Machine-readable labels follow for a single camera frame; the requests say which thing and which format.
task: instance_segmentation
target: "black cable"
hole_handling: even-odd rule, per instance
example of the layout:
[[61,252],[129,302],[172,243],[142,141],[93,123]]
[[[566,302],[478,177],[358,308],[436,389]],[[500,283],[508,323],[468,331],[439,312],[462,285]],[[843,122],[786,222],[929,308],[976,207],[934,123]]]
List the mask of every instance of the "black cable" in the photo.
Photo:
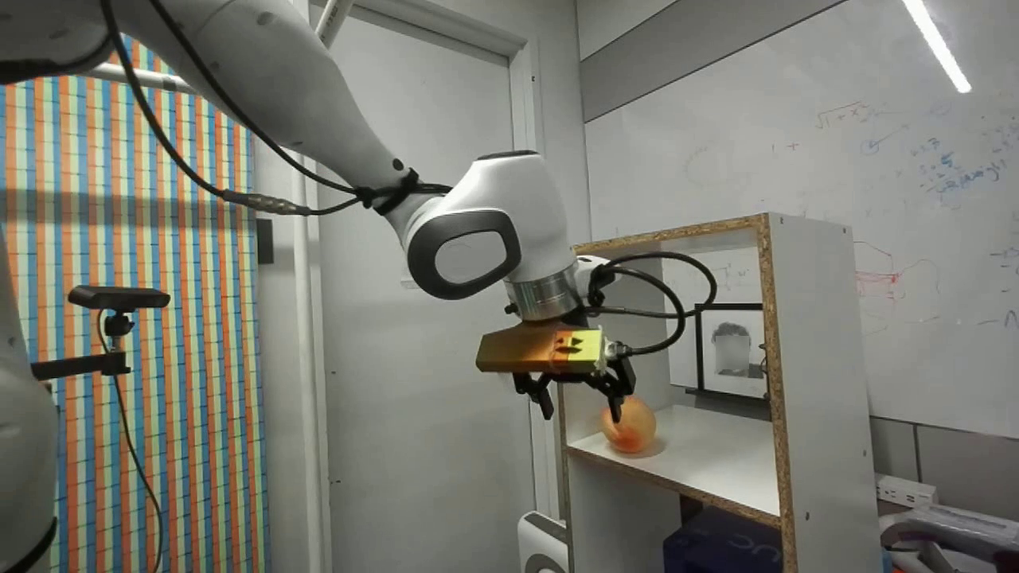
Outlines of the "black cable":
[[[114,54],[119,54],[119,59],[120,59],[120,68],[126,68],[126,79],[129,79],[129,88],[130,88],[130,95],[134,95],[134,102],[136,102],[136,107],[145,110],[145,119],[146,119],[146,123],[149,123],[149,130],[155,132],[155,141],[160,141],[160,146],[170,152],[170,160],[198,184],[198,189],[205,189],[206,194],[214,194],[214,198],[221,198],[221,201],[226,201],[226,203],[240,203],[240,207],[250,207],[250,210],[265,210],[265,214],[282,214],[282,217],[327,217],[327,214],[340,214],[340,210],[348,210],[348,207],[353,207],[353,203],[370,203],[370,201],[387,201],[388,194],[373,194],[373,190],[353,190],[358,194],[358,201],[343,201],[343,203],[334,203],[334,207],[318,207],[318,210],[311,210],[311,207],[304,207],[304,203],[292,203],[292,201],[285,201],[285,198],[270,198],[270,194],[243,194],[243,190],[222,190],[222,189],[216,189],[216,184],[211,184],[206,177],[200,177],[192,165],[187,165],[187,160],[174,148],[174,142],[166,138],[166,130],[164,130],[164,123],[160,123],[160,119],[155,119],[155,110],[153,110],[153,104],[149,104],[149,100],[145,95],[145,88],[142,88],[142,79],[136,79],[136,74],[134,74],[134,59],[130,59],[130,54],[129,54],[129,49],[126,49],[126,40],[120,40],[120,24],[119,24],[119,17],[114,17],[114,9],[112,9],[112,0],[100,0],[101,4],[101,17],[105,17],[105,24],[108,24],[108,38],[112,38],[112,43],[114,43]],[[450,189],[445,184],[413,184],[412,190],[391,190],[391,194],[445,194]]]
[[2,64],[2,68],[0,68],[0,85],[8,85],[8,84],[25,84],[25,79],[36,79],[36,76],[84,74],[84,70],[100,68],[100,64],[108,58],[108,50],[112,50],[112,40],[108,40],[108,34],[101,34],[93,50],[85,50],[84,58],[67,59],[67,64],[53,64],[53,59],[12,59],[12,64]]
[[[101,335],[101,312],[96,312],[96,336],[101,343],[105,352],[112,352],[105,335]],[[160,495],[146,476],[146,469],[142,464],[136,459],[136,449],[134,449],[134,438],[130,438],[130,427],[129,427],[129,406],[126,406],[126,395],[120,395],[120,377],[108,377],[114,383],[114,395],[119,395],[119,409],[120,409],[120,431],[126,431],[126,443],[129,443],[129,453],[130,453],[130,462],[134,462],[134,471],[142,476],[142,485],[146,487],[146,495],[155,509],[155,564],[153,564],[153,573],[160,573],[164,566],[164,505],[160,505]]]
[[613,271],[656,285],[674,308],[674,328],[672,328],[672,335],[666,339],[647,343],[647,348],[627,348],[627,350],[621,350],[621,357],[644,357],[644,352],[661,352],[661,350],[672,348],[688,328],[688,308],[681,305],[681,298],[669,290],[669,283],[664,283],[653,273],[644,273],[644,271],[633,271],[633,266],[614,266],[614,264],[613,264]]
[[718,298],[718,294],[720,294],[720,283],[718,283],[718,277],[709,273],[709,266],[707,264],[700,264],[697,258],[691,258],[691,256],[681,256],[681,252],[637,252],[637,256],[621,256],[621,258],[613,258],[613,266],[614,264],[627,264],[627,262],[685,262],[685,264],[691,264],[691,266],[697,266],[700,273],[705,273],[705,280],[707,280],[707,298],[700,302],[700,305],[695,305],[691,312],[685,312],[688,317],[691,314],[697,314],[705,305],[715,305],[715,298]]
[[[164,0],[153,0],[155,17],[164,19],[164,24],[170,30],[170,34],[186,49],[186,54],[192,58],[194,70],[200,74],[200,79],[216,91],[216,100],[267,146],[274,148],[285,163],[289,163],[298,172],[304,172],[305,177],[334,189],[334,190],[348,190],[358,194],[361,203],[380,201],[373,198],[370,189],[350,189],[332,177],[321,177],[318,172],[305,169],[304,163],[298,163],[282,142],[274,142],[251,114],[243,110],[243,104],[235,104],[235,100],[222,88],[222,84],[216,79],[216,74],[200,59],[200,54],[194,50],[194,43],[187,40],[187,34],[179,30],[179,22],[172,22],[172,17],[166,12]],[[412,194],[445,194],[445,184],[417,184]]]
[[119,24],[119,17],[112,9],[112,0],[100,0],[101,4],[101,17],[105,17],[105,24],[108,24],[108,34],[112,34],[112,43],[119,50],[119,59],[126,68],[126,76],[129,76],[129,85],[134,91],[134,102],[136,107],[145,110],[149,130],[155,132],[160,146],[170,152],[170,160],[198,184],[205,189],[206,194],[221,198],[221,201],[231,201],[231,203],[243,203],[243,207],[251,207],[251,210],[265,210],[265,214],[285,214],[285,217],[325,217],[325,214],[337,214],[337,210],[348,210],[353,207],[358,201],[348,201],[348,203],[337,203],[337,207],[325,207],[325,210],[311,210],[311,207],[304,207],[304,203],[292,203],[292,201],[282,201],[282,198],[267,198],[267,194],[243,194],[243,190],[222,190],[216,184],[211,184],[206,177],[200,177],[187,160],[174,148],[174,142],[166,138],[149,100],[145,95],[142,88],[142,79],[134,74],[134,64],[130,64],[130,54],[120,40],[120,24]]
[[618,308],[618,305],[599,305],[599,314],[685,317],[685,314],[672,314],[672,312],[653,312],[653,308]]

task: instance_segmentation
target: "picture frame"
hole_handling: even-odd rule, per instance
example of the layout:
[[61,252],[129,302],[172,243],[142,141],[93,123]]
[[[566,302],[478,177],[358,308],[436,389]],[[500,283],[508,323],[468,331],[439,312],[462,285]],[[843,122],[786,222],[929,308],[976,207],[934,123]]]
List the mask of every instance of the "picture frame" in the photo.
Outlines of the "picture frame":
[[769,398],[762,302],[700,305],[697,392]]

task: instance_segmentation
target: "striped fabric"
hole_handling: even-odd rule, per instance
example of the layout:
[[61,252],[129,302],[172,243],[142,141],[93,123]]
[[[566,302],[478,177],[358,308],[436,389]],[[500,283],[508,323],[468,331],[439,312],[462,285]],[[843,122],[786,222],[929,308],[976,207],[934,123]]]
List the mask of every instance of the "striped fabric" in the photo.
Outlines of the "striped fabric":
[[[142,68],[164,70],[136,50]],[[251,141],[198,95],[149,88],[211,182],[250,189]],[[100,79],[0,88],[0,210],[32,361],[100,352],[78,283],[160,285],[126,339],[129,421],[164,500],[164,570],[265,570],[263,384],[251,217],[166,160],[130,91]],[[53,570],[149,570],[155,512],[120,438],[114,389],[53,383],[61,406]]]

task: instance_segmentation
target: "orange object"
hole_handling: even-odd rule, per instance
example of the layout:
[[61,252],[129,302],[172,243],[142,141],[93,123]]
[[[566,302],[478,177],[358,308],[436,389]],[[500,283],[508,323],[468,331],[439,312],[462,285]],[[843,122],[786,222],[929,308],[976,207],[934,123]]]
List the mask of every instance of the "orange object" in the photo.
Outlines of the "orange object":
[[656,443],[656,414],[637,395],[627,395],[618,424],[610,406],[602,409],[602,432],[618,456],[644,456]]

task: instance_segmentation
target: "white shelf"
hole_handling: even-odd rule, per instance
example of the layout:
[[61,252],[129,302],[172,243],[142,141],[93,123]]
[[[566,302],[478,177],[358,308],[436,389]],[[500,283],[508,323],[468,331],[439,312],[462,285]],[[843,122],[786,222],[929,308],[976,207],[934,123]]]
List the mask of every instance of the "white shelf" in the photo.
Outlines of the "white shelf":
[[769,421],[672,405],[656,409],[661,447],[630,459],[613,453],[602,432],[570,443],[572,456],[610,462],[666,482],[688,495],[779,524],[774,431]]

